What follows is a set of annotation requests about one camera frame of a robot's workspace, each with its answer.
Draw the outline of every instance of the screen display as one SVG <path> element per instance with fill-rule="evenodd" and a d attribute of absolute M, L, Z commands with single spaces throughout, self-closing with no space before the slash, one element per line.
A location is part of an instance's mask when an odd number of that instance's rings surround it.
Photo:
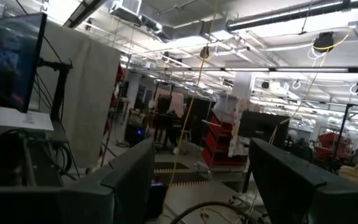
<path fill-rule="evenodd" d="M 29 107 L 46 21 L 42 13 L 0 20 L 0 71 L 15 74 L 5 98 L 23 113 Z"/>

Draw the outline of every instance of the black monitor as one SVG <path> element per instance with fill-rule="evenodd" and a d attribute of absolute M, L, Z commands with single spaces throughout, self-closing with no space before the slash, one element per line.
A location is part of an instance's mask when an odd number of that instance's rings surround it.
<path fill-rule="evenodd" d="M 277 127 L 273 145 L 284 147 L 288 126 L 290 124 L 288 119 L 289 117 L 287 116 L 245 111 L 241 117 L 238 135 L 246 138 L 260 138 L 265 141 L 270 141 Z"/>
<path fill-rule="evenodd" d="M 3 106 L 27 112 L 46 23 L 47 15 L 43 13 L 0 19 L 0 97 L 6 102 Z M 1 72 L 6 75 L 5 71 L 14 75 L 2 84 Z"/>

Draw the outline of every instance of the red shelf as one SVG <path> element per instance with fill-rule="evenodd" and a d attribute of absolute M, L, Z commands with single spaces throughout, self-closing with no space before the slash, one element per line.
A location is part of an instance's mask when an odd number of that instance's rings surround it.
<path fill-rule="evenodd" d="M 201 153 L 207 166 L 243 166 L 246 163 L 245 156 L 227 156 L 232 124 L 221 123 L 214 114 L 209 122 L 212 124 L 208 124 L 209 130 L 204 138 L 205 146 Z"/>

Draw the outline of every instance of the red object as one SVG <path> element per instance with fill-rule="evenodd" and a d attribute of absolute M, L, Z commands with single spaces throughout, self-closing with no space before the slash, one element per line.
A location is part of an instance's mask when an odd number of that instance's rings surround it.
<path fill-rule="evenodd" d="M 116 82 L 114 84 L 114 86 L 117 85 L 117 83 L 123 81 L 123 79 L 125 78 L 125 72 L 122 69 L 121 65 L 118 65 L 118 71 L 117 71 L 117 77 L 116 77 Z M 116 107 L 118 104 L 118 97 L 114 94 L 114 92 L 112 93 L 111 96 L 111 100 L 110 100 L 110 108 Z M 110 134 L 109 130 L 111 129 L 111 121 L 109 119 L 106 120 L 106 124 L 104 125 L 104 132 L 103 132 L 103 136 L 105 136 L 106 134 Z M 103 156 L 103 149 L 102 147 L 99 150 L 99 157 Z"/>
<path fill-rule="evenodd" d="M 332 156 L 334 152 L 335 141 L 338 139 L 338 135 L 335 133 L 327 133 L 318 136 L 318 142 L 321 144 L 320 147 L 314 147 L 316 150 L 317 159 L 327 159 Z M 337 157 L 340 159 L 347 159 L 352 155 L 352 140 L 349 138 L 342 137 L 339 143 Z"/>
<path fill-rule="evenodd" d="M 123 81 L 124 78 L 125 78 L 125 71 L 124 71 L 124 69 L 122 69 L 121 65 L 118 65 L 116 83 Z"/>
<path fill-rule="evenodd" d="M 209 131 L 204 138 L 205 146 L 201 153 L 207 166 L 209 168 L 212 166 L 244 166 L 247 161 L 246 156 L 228 156 L 232 124 L 221 123 L 215 114 L 209 122 L 215 125 L 207 124 Z"/>

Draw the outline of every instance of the floor mat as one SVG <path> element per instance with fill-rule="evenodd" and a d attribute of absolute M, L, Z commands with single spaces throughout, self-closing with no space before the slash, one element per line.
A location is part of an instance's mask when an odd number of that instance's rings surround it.
<path fill-rule="evenodd" d="M 174 162 L 154 162 L 154 173 L 172 173 Z M 177 163 L 176 172 L 190 172 L 190 169 Z"/>
<path fill-rule="evenodd" d="M 239 181 L 227 181 L 227 182 L 222 182 L 222 184 L 224 184 L 226 187 L 229 187 L 235 192 L 240 191 L 241 182 Z"/>
<path fill-rule="evenodd" d="M 170 183 L 172 173 L 159 173 L 157 175 L 160 177 L 161 182 L 163 182 L 164 184 L 168 185 Z M 175 175 L 173 176 L 173 183 L 171 187 L 204 185 L 209 183 L 210 180 L 197 174 L 196 172 L 184 172 L 184 173 L 175 173 Z"/>

